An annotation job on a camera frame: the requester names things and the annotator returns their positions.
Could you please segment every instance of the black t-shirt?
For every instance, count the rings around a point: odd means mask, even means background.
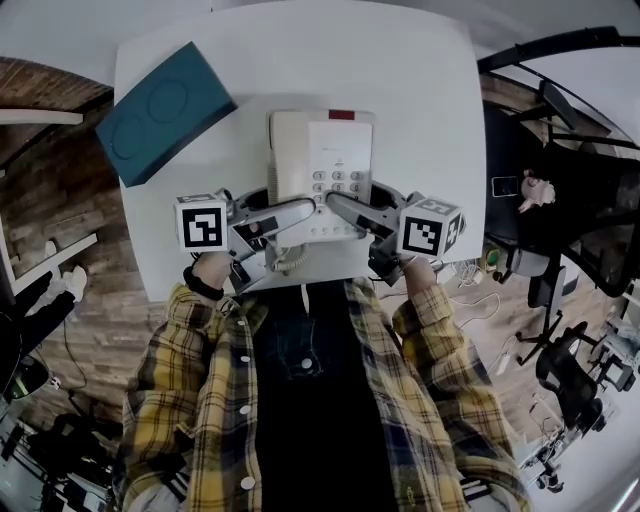
[[[341,311],[270,314],[255,337],[266,511],[397,510],[380,415]]]

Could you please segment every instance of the hand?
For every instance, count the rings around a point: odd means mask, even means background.
[[[233,259],[226,252],[205,252],[193,265],[193,275],[216,290],[221,290],[231,274]]]
[[[436,274],[431,268],[431,263],[426,258],[415,258],[404,267],[403,271],[409,298],[421,290],[431,288],[438,283]]]

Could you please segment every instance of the yellow plaid shirt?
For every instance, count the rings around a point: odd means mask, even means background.
[[[345,292],[399,510],[467,510],[461,475],[506,489],[529,510],[503,412],[445,292],[423,290],[396,311],[401,347],[367,279],[345,281]],[[223,315],[185,286],[174,288],[167,322],[127,389],[114,470],[123,510],[185,464],[186,510],[261,509],[252,340],[267,312],[257,294]],[[248,490],[247,477],[255,481]]]

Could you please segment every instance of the telephone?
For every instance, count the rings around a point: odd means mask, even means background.
[[[375,116],[345,110],[275,111],[268,115],[271,148],[269,204],[308,197],[316,211],[276,235],[277,247],[362,238],[364,232],[333,213],[328,192],[369,203]]]

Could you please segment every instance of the black wristband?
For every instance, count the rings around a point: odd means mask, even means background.
[[[202,279],[194,276],[193,267],[185,268],[184,272],[182,273],[182,277],[184,277],[184,282],[192,292],[199,293],[203,297],[211,300],[220,300],[222,297],[224,297],[224,290],[211,288],[211,286],[203,283]]]

